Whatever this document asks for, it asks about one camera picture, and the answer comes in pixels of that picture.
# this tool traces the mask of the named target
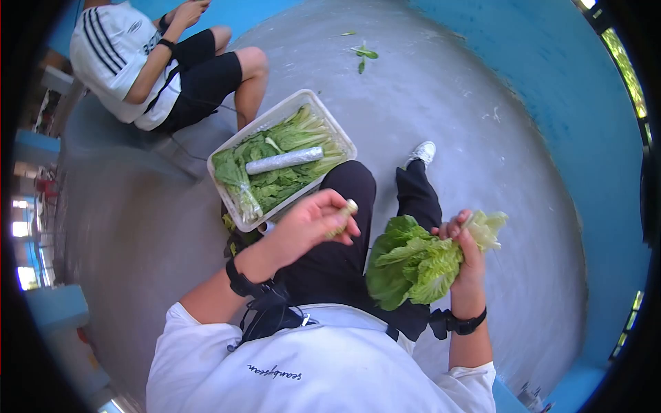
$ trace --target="gray floor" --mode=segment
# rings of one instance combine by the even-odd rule
[[[358,34],[337,36],[349,30]],[[363,40],[379,59],[359,75],[348,48]],[[404,1],[310,0],[230,48],[245,46],[270,59],[262,112],[298,89],[319,91],[354,141],[378,183],[374,236],[397,210],[395,167],[427,139],[438,147],[428,176],[447,218],[463,207],[510,216],[503,249],[486,257],[496,370],[515,393],[530,381],[548,394],[580,349],[585,263],[572,200],[512,93]],[[228,122],[232,113],[221,109],[177,137],[206,156],[231,135]],[[165,311],[222,266],[227,233],[209,178],[195,184],[153,153],[122,145],[81,149],[98,139],[95,131],[65,136],[60,253],[69,281],[85,292],[100,362],[121,391],[143,400]],[[203,162],[188,164],[205,171]],[[448,304],[445,297],[436,307]],[[420,338],[414,356],[429,376],[447,370],[448,345],[429,330]]]

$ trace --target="man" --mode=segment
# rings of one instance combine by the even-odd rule
[[[433,234],[459,241],[465,261],[451,287],[451,311],[460,320],[478,319],[486,309],[484,255],[460,227],[470,211],[440,225],[438,198],[425,175],[435,151],[425,142],[406,170],[397,169],[398,215],[412,215]],[[147,410],[494,412],[486,320],[468,335],[453,332],[450,371],[436,382],[427,378],[411,353],[429,306],[406,301],[394,311],[378,309],[362,276],[376,194],[371,173],[349,161],[330,171],[321,187],[170,308],[149,372]],[[359,207],[348,220],[338,214],[345,198]],[[324,242],[344,224],[336,242]],[[241,277],[252,285],[274,275],[286,284],[294,311],[304,313],[303,322],[281,329],[284,312],[270,317],[275,324],[258,313],[242,340],[241,330],[227,323],[245,303]]]
[[[262,103],[268,64],[255,47],[225,53],[226,26],[179,42],[210,1],[188,0],[152,22],[128,1],[86,0],[71,38],[74,74],[117,119],[146,131],[195,124],[236,92],[242,129]]]

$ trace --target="knee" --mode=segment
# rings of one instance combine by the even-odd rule
[[[221,24],[211,27],[211,33],[214,34],[216,47],[224,47],[229,42],[229,39],[232,38],[232,29],[229,26],[223,26]]]
[[[244,71],[252,73],[251,77],[268,75],[268,58],[266,53],[260,48],[250,46],[245,49],[237,50],[241,67]]]
[[[329,174],[334,172],[350,177],[351,180],[360,182],[363,185],[376,188],[376,180],[374,180],[374,176],[365,165],[358,161],[346,161],[340,163],[338,166],[334,167]]]

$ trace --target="black pants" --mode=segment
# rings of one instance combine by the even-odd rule
[[[181,93],[167,118],[154,128],[160,133],[174,133],[214,113],[243,78],[236,53],[215,55],[214,34],[209,29],[179,42],[173,57],[179,62]]]
[[[441,223],[442,213],[436,192],[427,181],[424,163],[413,161],[406,170],[397,169],[397,215],[411,215],[430,231]],[[323,243],[291,266],[276,274],[284,279],[291,305],[339,303],[361,309],[387,322],[410,340],[417,340],[427,326],[429,306],[406,300],[394,311],[377,307],[369,296],[363,269],[369,248],[376,182],[371,172],[357,161],[345,162],[330,171],[321,188],[332,188],[358,204],[355,216],[361,235],[352,246]]]

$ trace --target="logo on shirt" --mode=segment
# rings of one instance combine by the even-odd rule
[[[156,45],[159,43],[159,40],[161,39],[161,33],[156,30],[156,33],[149,39],[146,45],[142,46],[142,50],[145,52],[145,56],[149,55],[152,50],[156,47]]]
[[[140,26],[142,26],[142,20],[138,20],[137,22],[131,24],[131,27],[128,28],[128,32],[129,32],[129,33],[133,33],[133,32],[135,32],[137,29],[139,29]]]
[[[253,366],[252,364],[248,364],[248,370],[252,371],[255,374],[259,374],[260,376],[273,376],[273,379],[276,377],[287,377],[288,379],[296,379],[300,380],[301,379],[301,373],[287,373],[286,371],[280,371],[276,370],[276,367],[278,365],[276,364],[273,366],[271,370],[259,370],[257,367]]]

